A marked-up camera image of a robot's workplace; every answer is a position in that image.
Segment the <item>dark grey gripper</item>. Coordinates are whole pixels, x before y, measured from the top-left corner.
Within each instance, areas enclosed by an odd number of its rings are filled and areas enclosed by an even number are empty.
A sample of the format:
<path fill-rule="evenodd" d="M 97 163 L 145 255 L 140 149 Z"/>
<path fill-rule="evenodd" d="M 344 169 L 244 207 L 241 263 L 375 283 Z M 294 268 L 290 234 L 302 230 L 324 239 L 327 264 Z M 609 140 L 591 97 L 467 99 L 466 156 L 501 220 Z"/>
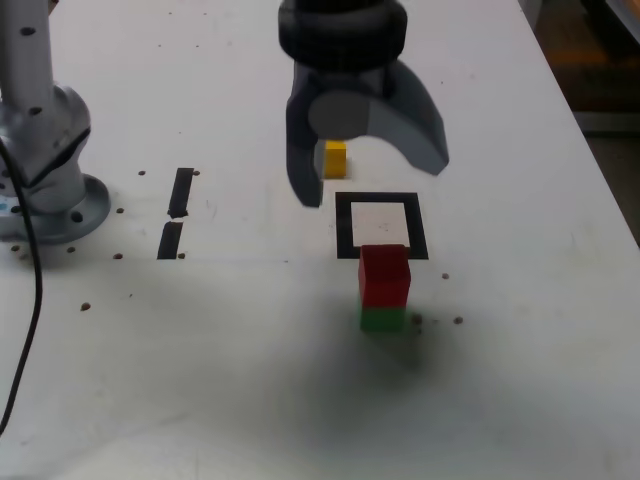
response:
<path fill-rule="evenodd" d="M 449 164 L 442 117 L 421 81 L 399 60 L 360 72 L 295 63 L 286 106 L 286 168 L 294 194 L 309 208 L 319 208 L 323 198 L 314 160 L 318 137 L 378 138 L 433 176 Z"/>

